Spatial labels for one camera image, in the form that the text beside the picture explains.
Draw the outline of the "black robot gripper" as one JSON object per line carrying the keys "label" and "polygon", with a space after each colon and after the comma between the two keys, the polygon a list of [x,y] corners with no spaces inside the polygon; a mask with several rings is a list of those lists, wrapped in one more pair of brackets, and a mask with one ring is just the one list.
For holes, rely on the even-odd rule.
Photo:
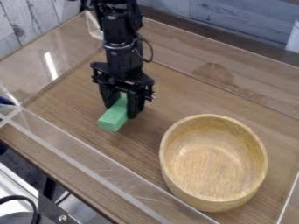
{"label": "black robot gripper", "polygon": [[89,64],[93,74],[92,81],[99,85],[99,92],[105,107],[109,109],[127,93],[127,117],[135,119],[144,110],[145,101],[153,99],[155,80],[144,73],[144,58],[141,44],[108,45],[104,44],[105,62]]}

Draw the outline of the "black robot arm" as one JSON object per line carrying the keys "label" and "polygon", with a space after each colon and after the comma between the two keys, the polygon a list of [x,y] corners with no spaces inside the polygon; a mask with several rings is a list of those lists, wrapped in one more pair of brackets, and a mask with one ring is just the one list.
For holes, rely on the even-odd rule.
{"label": "black robot arm", "polygon": [[144,73],[144,63],[151,63],[153,55],[144,56],[144,45],[153,50],[139,30],[143,28],[143,13],[136,0],[89,0],[103,33],[103,48],[107,61],[92,62],[91,79],[97,83],[105,107],[109,109],[124,93],[125,112],[135,119],[144,110],[145,101],[153,99],[155,80]]}

